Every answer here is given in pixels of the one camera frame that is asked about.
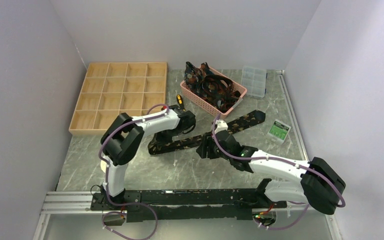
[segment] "marble tabletop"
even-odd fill
[[[218,70],[230,79],[240,83],[242,70]],[[276,145],[266,138],[275,119],[293,126],[285,94],[274,70],[269,70],[266,80],[266,95],[257,98],[245,95],[243,101],[226,117],[234,120],[253,110],[266,113],[264,123],[248,128],[234,135],[242,145],[257,147],[273,155],[304,160],[297,142],[296,133],[291,130],[282,145]],[[180,83],[183,70],[170,70],[167,74],[166,103],[176,104],[176,94],[181,94]],[[196,116],[196,128],[191,133],[175,139],[183,139],[208,132],[214,117],[184,97],[187,110]],[[147,145],[152,136],[143,139],[136,157],[130,161],[125,175],[125,188],[130,190],[159,189],[222,189],[255,188],[263,178],[272,176],[261,173],[238,171],[222,158],[200,159],[196,148],[177,150],[159,155],[149,155]],[[100,185],[104,173],[100,168],[98,150],[100,135],[73,136],[62,167],[56,191],[88,191],[93,185]]]

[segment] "wooden tray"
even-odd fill
[[[102,135],[120,113],[145,115],[150,107],[165,103],[166,83],[166,62],[91,63],[68,130],[73,135]]]

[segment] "gray wall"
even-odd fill
[[[285,69],[320,0],[51,0],[89,62]]]
[[[286,81],[309,155],[347,183],[344,239],[384,239],[384,0],[322,0]]]
[[[0,240],[32,239],[84,72],[48,0],[0,0]]]

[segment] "plastic container lid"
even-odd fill
[[[251,66],[242,69],[241,85],[247,89],[247,95],[264,97],[266,94],[267,71]]]

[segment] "plastic basket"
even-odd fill
[[[214,74],[221,75],[221,76],[227,78],[227,76],[216,71],[214,68],[210,67],[210,69]],[[217,114],[221,114],[220,118],[224,119],[233,111],[233,109],[235,109],[238,106],[239,103],[242,102],[244,95],[247,93],[247,89],[245,87],[243,87],[242,85],[240,85],[239,83],[237,83],[233,80],[232,80],[232,82],[234,84],[234,89],[240,92],[240,97],[237,100],[237,102],[229,110],[227,110],[227,112],[225,112],[225,113],[219,111],[216,107],[212,106],[211,104],[209,104],[208,102],[206,102],[205,100],[203,100],[202,98],[197,96],[195,93],[191,92],[191,90],[189,90],[189,88],[186,86],[185,81],[182,81],[180,83],[180,87],[181,87],[182,95],[184,95],[186,98],[190,99],[194,104],[200,106],[207,113],[213,115],[214,117],[217,116]]]

